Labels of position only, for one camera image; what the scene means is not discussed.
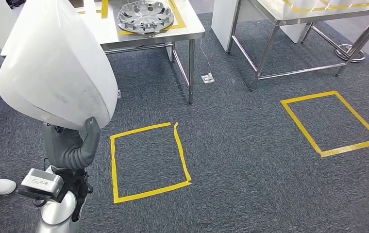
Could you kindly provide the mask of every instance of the white robot head cover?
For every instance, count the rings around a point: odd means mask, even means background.
[[[68,0],[27,0],[9,36],[0,95],[17,111],[82,130],[113,116],[117,83],[100,44]]]

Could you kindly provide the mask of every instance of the gray carpet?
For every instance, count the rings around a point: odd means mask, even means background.
[[[195,102],[164,49],[109,56],[122,99],[103,130],[88,169],[94,192],[87,200],[81,233],[268,233],[369,232],[369,147],[321,158],[280,100],[337,90],[369,124],[369,57],[336,78],[324,70],[245,85],[253,72],[240,51],[227,55],[210,29],[203,48],[215,83],[197,46]],[[326,24],[336,41],[347,42]],[[257,61],[271,32],[265,21],[240,24],[236,35]],[[186,64],[187,43],[178,44]],[[129,61],[140,61],[135,69]],[[264,74],[329,65],[340,60],[315,33],[295,45],[279,33]],[[323,150],[369,140],[369,133],[331,97],[291,104]],[[163,122],[178,122],[192,184],[149,198],[113,204],[109,136]],[[0,101],[0,177],[20,183],[43,167],[41,122]],[[172,128],[116,140],[119,195],[184,180]],[[0,196],[0,232],[32,232],[38,209],[17,194]]]

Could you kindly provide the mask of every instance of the yellow tape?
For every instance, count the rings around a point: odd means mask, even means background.
[[[351,7],[361,7],[361,6],[369,6],[369,2],[364,3],[354,3],[354,4],[342,4],[342,5],[331,5],[326,0],[320,0],[326,7],[315,7],[315,8],[298,8],[294,4],[290,2],[290,0],[282,0],[286,5],[292,8],[295,12],[303,13],[303,12],[313,12],[313,11],[325,11],[325,10],[334,10],[334,9],[343,9],[343,8],[351,8]]]
[[[161,128],[161,127],[166,127],[166,126],[170,126],[170,125],[171,125],[170,122],[157,124],[157,125],[150,125],[150,126],[146,126],[146,127],[135,129],[135,130],[129,130],[129,131],[126,131],[126,132],[118,133],[118,134],[110,136],[110,138],[123,137],[123,136],[127,136],[127,135],[130,135],[130,134],[133,134],[133,133],[139,133],[139,132],[152,130],[152,129],[156,129],[156,128]]]
[[[186,28],[186,24],[183,21],[182,15],[179,12],[179,9],[176,6],[176,3],[174,2],[174,0],[168,0],[169,4],[170,4],[170,8],[172,9],[172,12],[174,14],[174,18],[175,21],[177,22],[176,25],[170,25],[167,28],[163,29],[162,31],[167,31],[167,30],[172,30],[172,29],[179,29],[179,28]],[[118,35],[131,35],[134,34],[132,32],[128,32],[128,31],[118,31],[117,32]]]
[[[101,0],[101,18],[107,18],[108,0]]]
[[[78,11],[77,13],[80,14],[80,15],[84,15],[84,14],[86,14],[86,11]]]
[[[331,156],[335,154],[340,154],[340,153],[344,153],[344,152],[348,152],[352,150],[369,147],[369,141],[366,141],[366,142],[356,143],[350,146],[321,151],[319,146],[313,140],[312,136],[309,134],[309,132],[305,129],[305,127],[302,125],[300,120],[293,113],[292,109],[288,106],[289,103],[303,101],[303,100],[310,100],[314,98],[320,98],[320,97],[331,96],[331,95],[335,95],[349,109],[349,111],[363,124],[363,126],[365,126],[366,129],[369,131],[369,124],[351,107],[351,105],[337,91],[327,91],[327,92],[318,93],[318,94],[312,94],[312,95],[307,95],[307,96],[302,96],[302,97],[291,98],[287,100],[281,100],[280,103],[286,109],[287,113],[296,123],[300,131],[304,134],[306,139],[309,141],[309,143],[312,145],[315,151],[320,154],[321,157],[327,157],[327,156]]]
[[[113,183],[113,200],[118,199],[119,191],[117,189],[117,172],[116,172],[116,147],[115,139],[110,137],[110,164],[112,168],[112,183]]]
[[[179,139],[179,135],[177,134],[177,122],[176,124],[174,124],[173,128],[174,128],[174,139],[176,140],[176,144],[177,144],[177,149],[179,151],[179,155],[180,155],[180,160],[182,161],[182,166],[183,166],[183,171],[184,171],[184,175],[186,176],[186,180],[187,181],[191,181],[191,178],[190,178],[190,174],[189,172],[187,171],[187,167],[186,167],[186,161],[185,161],[185,157],[183,156],[183,148],[182,148],[182,143],[180,142],[180,139]]]
[[[290,117],[293,119],[293,121],[296,123],[296,125],[299,127],[300,131],[304,134],[304,136],[307,138],[307,140],[310,142],[312,147],[316,150],[317,153],[321,153],[322,151],[316,144],[316,142],[313,140],[312,136],[310,136],[309,132],[305,129],[305,127],[302,125],[300,120],[296,117],[296,115],[293,113],[292,109],[288,106],[287,102],[281,101],[283,107],[285,107],[287,113],[289,113]]]
[[[130,130],[130,131],[126,131],[123,133],[118,133],[115,135],[110,136],[110,154],[111,154],[111,170],[112,170],[112,184],[113,184],[113,203],[120,203],[120,202],[124,202],[124,201],[129,201],[129,200],[135,200],[135,199],[140,199],[140,198],[145,198],[145,197],[149,197],[149,196],[153,196],[156,194],[161,194],[164,192],[168,192],[168,191],[172,191],[184,186],[187,186],[189,184],[191,184],[191,178],[190,178],[190,174],[187,171],[187,167],[186,167],[186,162],[185,162],[185,157],[183,156],[183,148],[182,148],[182,143],[180,142],[180,138],[179,135],[177,133],[177,125],[178,123],[176,122],[174,124],[174,138],[177,144],[177,149],[179,151],[179,156],[180,156],[180,160],[182,162],[182,166],[183,166],[183,171],[184,171],[184,175],[186,176],[186,181],[177,183],[177,184],[173,184],[167,187],[163,187],[163,188],[158,188],[155,190],[151,190],[151,191],[147,191],[147,192],[143,192],[143,193],[138,193],[138,194],[133,194],[133,195],[129,195],[129,196],[124,196],[124,197],[119,197],[118,196],[118,188],[117,188],[117,169],[116,169],[116,159],[115,159],[115,155],[116,155],[116,146],[115,146],[115,139],[118,137],[123,137],[123,136],[127,136],[133,133],[139,133],[139,132],[143,132],[143,131],[147,131],[147,130],[152,130],[152,129],[157,129],[157,128],[161,128],[161,127],[166,127],[166,126],[170,126],[171,123],[167,122],[167,123],[162,123],[162,124],[157,124],[157,125],[150,125],[147,127],[143,127],[143,128],[139,128],[139,129],[135,129],[135,130]]]
[[[183,181],[183,182],[180,182],[180,183],[177,183],[177,184],[174,184],[174,185],[171,185],[171,186],[167,186],[167,187],[164,187],[164,188],[159,188],[159,189],[155,189],[155,190],[152,190],[152,191],[147,191],[147,192],[144,192],[144,193],[133,194],[133,195],[130,195],[130,196],[121,197],[121,198],[116,199],[114,201],[114,203],[116,204],[116,203],[120,203],[120,202],[124,202],[124,201],[130,201],[130,200],[136,200],[136,199],[140,199],[140,198],[150,197],[150,196],[153,196],[153,195],[156,195],[156,194],[161,194],[161,193],[172,191],[172,190],[175,190],[175,189],[178,189],[178,188],[181,188],[181,187],[185,187],[189,184],[192,184],[192,183],[189,182],[189,181]]]

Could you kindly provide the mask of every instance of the round table foot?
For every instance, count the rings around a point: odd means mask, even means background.
[[[343,44],[343,45],[339,45],[339,47],[341,47],[344,51],[348,51],[352,45],[347,45],[347,44]],[[338,57],[340,57],[341,59],[347,61],[348,58],[339,50],[335,50],[335,53]],[[359,51],[351,60],[351,62],[361,62],[365,59],[365,53],[363,51]]]

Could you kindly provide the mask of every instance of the white sneaker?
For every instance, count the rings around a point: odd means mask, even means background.
[[[0,195],[12,193],[16,189],[16,183],[7,179],[0,179]]]

